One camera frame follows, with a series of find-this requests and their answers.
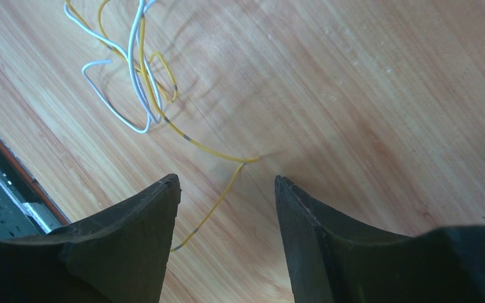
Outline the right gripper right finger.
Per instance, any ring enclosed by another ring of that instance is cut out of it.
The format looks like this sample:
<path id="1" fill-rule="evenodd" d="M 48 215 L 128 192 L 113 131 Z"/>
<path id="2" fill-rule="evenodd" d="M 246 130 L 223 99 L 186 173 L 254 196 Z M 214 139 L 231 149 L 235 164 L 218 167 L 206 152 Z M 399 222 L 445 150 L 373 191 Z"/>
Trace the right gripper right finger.
<path id="1" fill-rule="evenodd" d="M 485 225 L 395 234 L 281 175 L 275 205 L 296 302 L 485 302 Z"/>

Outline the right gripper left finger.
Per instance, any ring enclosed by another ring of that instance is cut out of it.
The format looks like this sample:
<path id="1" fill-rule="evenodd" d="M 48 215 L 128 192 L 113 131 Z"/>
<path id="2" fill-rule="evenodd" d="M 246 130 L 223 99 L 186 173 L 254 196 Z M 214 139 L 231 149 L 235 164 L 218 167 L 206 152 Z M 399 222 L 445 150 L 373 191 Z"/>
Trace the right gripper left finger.
<path id="1" fill-rule="evenodd" d="M 48 234 L 0 240 L 0 302 L 158 302 L 180 200 L 168 174 Z"/>

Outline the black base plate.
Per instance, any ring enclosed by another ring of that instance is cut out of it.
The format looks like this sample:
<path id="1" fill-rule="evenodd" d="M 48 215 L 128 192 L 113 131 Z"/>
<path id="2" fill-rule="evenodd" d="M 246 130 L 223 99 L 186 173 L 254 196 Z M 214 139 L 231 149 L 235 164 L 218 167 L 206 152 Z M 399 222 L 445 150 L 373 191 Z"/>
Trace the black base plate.
<path id="1" fill-rule="evenodd" d="M 0 137 L 0 239 L 45 235 L 69 223 Z"/>

